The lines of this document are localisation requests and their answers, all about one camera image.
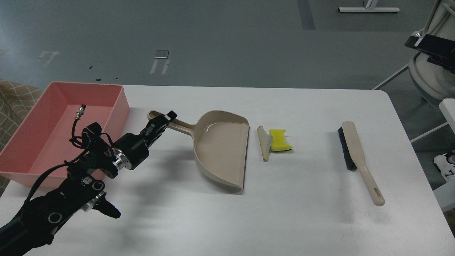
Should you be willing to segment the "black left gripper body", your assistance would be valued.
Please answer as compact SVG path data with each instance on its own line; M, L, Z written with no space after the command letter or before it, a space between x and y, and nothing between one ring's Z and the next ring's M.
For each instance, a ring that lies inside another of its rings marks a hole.
M164 133L167 128L167 118L152 118L138 134L126 133L113 144L122 155L124 167L133 170L148 156L149 148Z

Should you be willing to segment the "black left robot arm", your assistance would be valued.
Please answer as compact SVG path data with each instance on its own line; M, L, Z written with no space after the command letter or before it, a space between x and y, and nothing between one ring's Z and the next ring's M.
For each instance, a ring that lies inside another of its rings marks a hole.
M1 227L1 255L22 256L31 249L50 245L55 234L79 210L94 209L118 219L121 213L106 199L105 183L92 174L101 170L113 179L122 169L134 170L176 117L174 111L159 114L140 133L126 133L115 142L99 123L86 126L80 136L73 134L70 142L82 153L37 178L20 210ZM34 197L44 180L62 167L67 171L64 181L44 196Z

